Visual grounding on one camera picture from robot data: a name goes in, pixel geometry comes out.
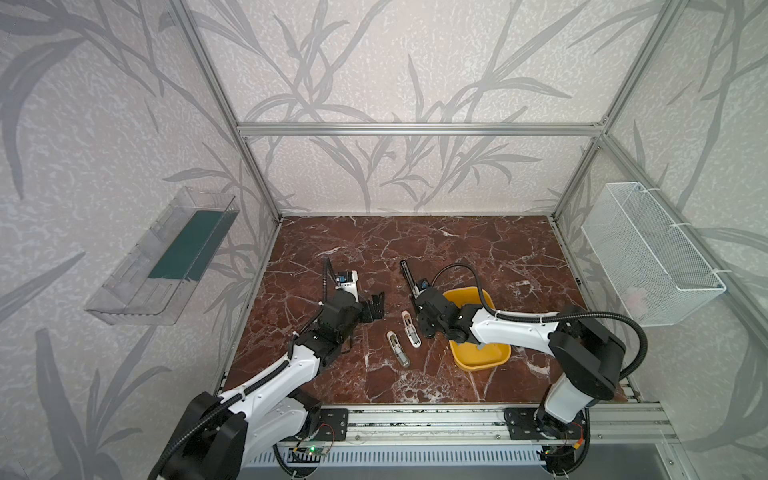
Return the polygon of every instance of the transparent shelf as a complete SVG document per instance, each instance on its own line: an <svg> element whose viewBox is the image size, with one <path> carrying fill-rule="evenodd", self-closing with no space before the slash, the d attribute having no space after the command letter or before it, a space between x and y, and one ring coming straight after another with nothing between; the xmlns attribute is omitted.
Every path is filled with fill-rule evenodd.
<svg viewBox="0 0 768 480"><path fill-rule="evenodd" d="M173 325L239 212L232 194L182 188L85 310L110 325Z"/></svg>
<svg viewBox="0 0 768 480"><path fill-rule="evenodd" d="M606 184L581 229L624 308L643 326L678 323L725 291L642 184Z"/></svg>

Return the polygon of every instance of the white wire mesh basket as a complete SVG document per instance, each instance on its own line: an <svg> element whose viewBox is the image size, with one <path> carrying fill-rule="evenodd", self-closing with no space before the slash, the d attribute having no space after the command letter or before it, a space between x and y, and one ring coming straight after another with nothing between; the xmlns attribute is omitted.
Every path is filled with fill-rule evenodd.
<svg viewBox="0 0 768 480"><path fill-rule="evenodd" d="M674 325L725 291L642 184L605 184L581 230L624 308L643 326Z"/></svg>

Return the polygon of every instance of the wall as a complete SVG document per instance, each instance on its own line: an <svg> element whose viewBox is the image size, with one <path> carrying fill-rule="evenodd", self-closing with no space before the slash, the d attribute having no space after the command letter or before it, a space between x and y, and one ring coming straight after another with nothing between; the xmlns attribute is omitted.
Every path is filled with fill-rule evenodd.
<svg viewBox="0 0 768 480"><path fill-rule="evenodd" d="M3 2L0 30L0 477L145 478L274 226L163 2ZM87 314L182 186L242 210L176 325Z"/></svg>
<svg viewBox="0 0 768 480"><path fill-rule="evenodd" d="M768 279L768 2L689 2L611 130L756 300ZM600 306L619 304L578 228L607 181L603 154L561 219ZM647 329L634 374L660 400L702 479L763 478L768 468L768 356L722 299L676 326Z"/></svg>
<svg viewBox="0 0 768 480"><path fill-rule="evenodd" d="M662 3L189 1L240 122L599 121ZM519 214L552 211L586 140L251 144L286 212Z"/></svg>

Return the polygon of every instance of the red marble tabletop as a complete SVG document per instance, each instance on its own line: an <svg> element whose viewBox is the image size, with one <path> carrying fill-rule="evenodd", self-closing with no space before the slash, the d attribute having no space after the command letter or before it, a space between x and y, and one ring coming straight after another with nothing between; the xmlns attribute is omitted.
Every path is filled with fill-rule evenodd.
<svg viewBox="0 0 768 480"><path fill-rule="evenodd" d="M237 347L226 388L248 380L286 352L291 332L322 298L322 258L357 270L365 298L386 292L386 317L361 324L353 347L303 388L325 403L538 402L561 374L557 362L513 348L504 365L467 373L438 333L408 342L400 312L411 310L399 261L432 281L453 262L473 265L497 308L525 312L584 305L546 217L289 217L283 222L259 294ZM473 285L465 269L446 272L441 288ZM403 369L386 342L397 333L411 359Z"/></svg>

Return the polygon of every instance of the yellow container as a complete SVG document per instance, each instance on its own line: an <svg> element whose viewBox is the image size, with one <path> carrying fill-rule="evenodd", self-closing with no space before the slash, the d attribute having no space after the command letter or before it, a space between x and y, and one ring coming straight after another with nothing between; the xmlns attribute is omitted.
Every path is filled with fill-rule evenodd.
<svg viewBox="0 0 768 480"><path fill-rule="evenodd" d="M496 308L488 292L485 290L482 292L488 306L493 309ZM455 303L459 308L465 303L480 303L478 289L474 286L455 288L443 294L445 298ZM451 352L453 353L453 361L460 369L465 372L477 372L506 363L512 355L512 347L504 343L487 343L482 349L478 349L474 343L458 344L451 340Z"/></svg>

